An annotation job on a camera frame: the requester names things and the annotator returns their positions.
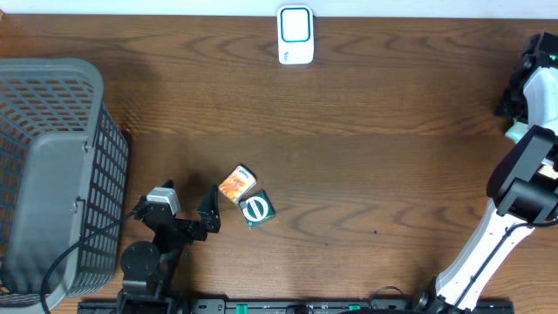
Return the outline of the green square box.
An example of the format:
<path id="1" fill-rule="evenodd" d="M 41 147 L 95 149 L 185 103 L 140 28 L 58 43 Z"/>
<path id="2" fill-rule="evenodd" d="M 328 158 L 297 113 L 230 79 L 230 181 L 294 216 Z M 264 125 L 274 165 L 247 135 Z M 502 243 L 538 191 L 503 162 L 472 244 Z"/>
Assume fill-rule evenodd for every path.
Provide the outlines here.
<path id="1" fill-rule="evenodd" d="M 239 207 L 250 229 L 255 229 L 276 216 L 275 209 L 264 190 L 241 200 Z"/>

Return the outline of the orange tissue packet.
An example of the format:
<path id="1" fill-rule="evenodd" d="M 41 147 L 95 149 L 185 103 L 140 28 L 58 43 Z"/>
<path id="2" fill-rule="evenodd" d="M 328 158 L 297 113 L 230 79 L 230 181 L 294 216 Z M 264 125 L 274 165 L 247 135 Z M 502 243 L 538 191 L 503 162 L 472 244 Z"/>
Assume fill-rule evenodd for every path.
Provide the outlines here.
<path id="1" fill-rule="evenodd" d="M 256 184 L 257 179 L 253 172 L 244 165 L 239 165 L 219 185 L 218 189 L 231 202 L 238 203 Z"/>

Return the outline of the teal wet wipes pack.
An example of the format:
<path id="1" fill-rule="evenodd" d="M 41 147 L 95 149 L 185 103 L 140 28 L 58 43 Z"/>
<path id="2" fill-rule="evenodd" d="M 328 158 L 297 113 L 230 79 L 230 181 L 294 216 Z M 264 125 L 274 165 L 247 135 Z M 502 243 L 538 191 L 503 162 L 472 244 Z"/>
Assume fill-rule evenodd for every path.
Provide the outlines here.
<path id="1" fill-rule="evenodd" d="M 511 127 L 505 132 L 505 136 L 511 140 L 514 144 L 517 144 L 523 136 L 528 132 L 528 124 L 515 121 Z"/>

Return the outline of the yellow wet wipes pack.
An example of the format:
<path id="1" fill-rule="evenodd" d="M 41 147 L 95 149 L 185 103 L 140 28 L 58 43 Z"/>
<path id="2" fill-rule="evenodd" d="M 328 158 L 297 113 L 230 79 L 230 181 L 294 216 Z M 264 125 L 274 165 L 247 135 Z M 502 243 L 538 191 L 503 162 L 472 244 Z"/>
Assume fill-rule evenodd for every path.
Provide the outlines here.
<path id="1" fill-rule="evenodd" d="M 558 173 L 554 170 L 552 166 L 543 165 L 538 170 L 538 173 L 547 176 L 550 179 L 556 180 L 558 178 Z"/>

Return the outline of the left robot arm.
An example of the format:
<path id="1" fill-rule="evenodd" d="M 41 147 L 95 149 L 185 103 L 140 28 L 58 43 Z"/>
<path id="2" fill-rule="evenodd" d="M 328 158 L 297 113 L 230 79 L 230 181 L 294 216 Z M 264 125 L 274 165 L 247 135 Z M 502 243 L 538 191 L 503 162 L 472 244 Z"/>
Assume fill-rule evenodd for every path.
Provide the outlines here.
<path id="1" fill-rule="evenodd" d="M 198 221 L 177 217 L 180 202 L 169 180 L 140 197 L 133 216 L 154 232 L 152 241 L 128 246 L 120 259 L 122 290 L 117 296 L 118 313 L 189 313 L 188 301 L 170 291 L 184 248 L 204 242 L 221 228 L 218 187 L 213 185 L 197 209 Z"/>

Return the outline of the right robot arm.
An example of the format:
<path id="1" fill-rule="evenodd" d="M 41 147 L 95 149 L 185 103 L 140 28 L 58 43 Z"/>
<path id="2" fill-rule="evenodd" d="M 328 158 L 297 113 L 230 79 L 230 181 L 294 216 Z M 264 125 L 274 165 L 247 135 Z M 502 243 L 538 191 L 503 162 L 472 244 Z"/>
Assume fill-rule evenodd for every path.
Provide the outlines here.
<path id="1" fill-rule="evenodd" d="M 472 313 L 512 250 L 536 229 L 557 223 L 557 37 L 533 35 L 495 115 L 512 121 L 510 153 L 487 183 L 479 226 L 452 264 L 412 306 L 418 313 Z"/>

